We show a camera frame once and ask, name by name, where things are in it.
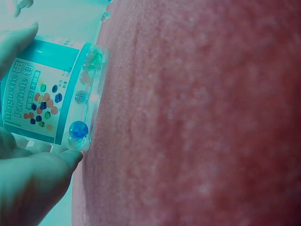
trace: hand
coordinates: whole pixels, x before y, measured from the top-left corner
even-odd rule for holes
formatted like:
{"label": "hand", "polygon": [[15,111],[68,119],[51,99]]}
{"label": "hand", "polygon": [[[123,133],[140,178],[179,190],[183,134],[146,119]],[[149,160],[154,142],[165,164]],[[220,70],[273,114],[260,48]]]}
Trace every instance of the hand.
{"label": "hand", "polygon": [[[20,1],[21,0],[6,0],[6,5],[8,7],[9,13],[15,17],[19,16],[21,13],[21,8],[17,6],[18,2]],[[33,5],[33,0],[23,0],[23,1],[25,1],[24,5],[27,8],[30,8]]]}
{"label": "hand", "polygon": [[[16,55],[34,39],[38,25],[0,32],[0,79]],[[41,153],[46,147],[17,146],[0,127],[0,225],[35,226],[67,191],[81,152]]]}

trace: colorful bead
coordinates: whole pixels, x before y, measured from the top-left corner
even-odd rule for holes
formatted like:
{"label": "colorful bead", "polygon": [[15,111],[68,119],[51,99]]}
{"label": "colorful bead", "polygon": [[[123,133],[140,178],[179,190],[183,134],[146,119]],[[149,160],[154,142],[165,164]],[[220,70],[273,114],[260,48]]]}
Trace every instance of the colorful bead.
{"label": "colorful bead", "polygon": [[57,85],[54,85],[54,86],[52,87],[52,92],[53,92],[53,93],[57,92]]}
{"label": "colorful bead", "polygon": [[86,138],[88,133],[88,126],[83,121],[75,121],[69,127],[70,137],[76,141]]}
{"label": "colorful bead", "polygon": [[38,116],[36,117],[36,121],[37,121],[37,122],[42,121],[42,116],[38,115]]}

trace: bead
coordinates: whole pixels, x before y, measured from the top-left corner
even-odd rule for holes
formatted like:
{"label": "bead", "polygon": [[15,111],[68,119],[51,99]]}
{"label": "bead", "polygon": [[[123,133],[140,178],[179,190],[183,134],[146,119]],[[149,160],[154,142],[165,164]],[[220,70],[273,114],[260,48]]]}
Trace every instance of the bead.
{"label": "bead", "polygon": [[52,114],[57,114],[57,113],[58,113],[57,107],[52,107],[52,108],[51,108],[51,113],[52,113]]}
{"label": "bead", "polygon": [[47,107],[53,107],[53,100],[50,99],[48,101],[46,101]]}
{"label": "bead", "polygon": [[29,118],[33,119],[34,118],[34,114],[32,112],[29,113]]}
{"label": "bead", "polygon": [[75,102],[79,105],[82,105],[86,102],[87,99],[87,92],[86,91],[78,91],[75,94]]}
{"label": "bead", "polygon": [[57,92],[57,85],[54,85],[54,86],[52,87],[52,92],[53,92],[53,93]]}
{"label": "bead", "polygon": [[50,112],[46,112],[45,115],[44,115],[44,118],[45,119],[50,119],[51,117],[51,113]]}
{"label": "bead", "polygon": [[43,121],[40,121],[40,122],[39,122],[39,126],[41,126],[41,127],[45,127],[45,122],[43,122]]}
{"label": "bead", "polygon": [[69,127],[70,137],[76,141],[86,138],[88,132],[88,126],[83,121],[75,121]]}
{"label": "bead", "polygon": [[35,119],[30,119],[30,124],[32,124],[32,125],[36,124]]}
{"label": "bead", "polygon": [[38,101],[39,97],[40,97],[40,94],[39,94],[39,93],[36,93],[36,94],[34,95],[34,100],[35,100],[35,101]]}
{"label": "bead", "polygon": [[42,114],[43,110],[40,109],[40,107],[37,108],[37,114]]}
{"label": "bead", "polygon": [[36,117],[36,121],[37,121],[37,122],[42,121],[42,116],[38,115],[38,116]]}
{"label": "bead", "polygon": [[50,94],[49,94],[49,93],[45,93],[45,94],[44,94],[44,97],[43,97],[43,100],[44,100],[44,101],[48,101],[49,98],[50,98]]}
{"label": "bead", "polygon": [[51,130],[53,130],[53,126],[52,126],[51,124],[48,124],[48,125],[46,126],[46,129],[49,130],[49,131],[51,131]]}
{"label": "bead", "polygon": [[43,85],[41,85],[41,92],[45,92],[46,91],[46,85],[45,84],[43,84]]}
{"label": "bead", "polygon": [[36,110],[37,109],[37,106],[35,104],[32,104],[32,110]]}
{"label": "bead", "polygon": [[55,102],[56,102],[56,103],[61,102],[62,99],[63,99],[63,95],[62,95],[61,93],[56,94],[56,96],[55,96]]}

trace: transparent container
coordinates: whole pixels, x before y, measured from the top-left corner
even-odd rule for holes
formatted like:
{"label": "transparent container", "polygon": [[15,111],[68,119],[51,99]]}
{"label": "transparent container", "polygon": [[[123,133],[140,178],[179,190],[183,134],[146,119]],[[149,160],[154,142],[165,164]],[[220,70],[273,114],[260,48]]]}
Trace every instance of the transparent container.
{"label": "transparent container", "polygon": [[0,85],[0,125],[35,142],[87,151],[108,66],[108,51],[37,36]]}

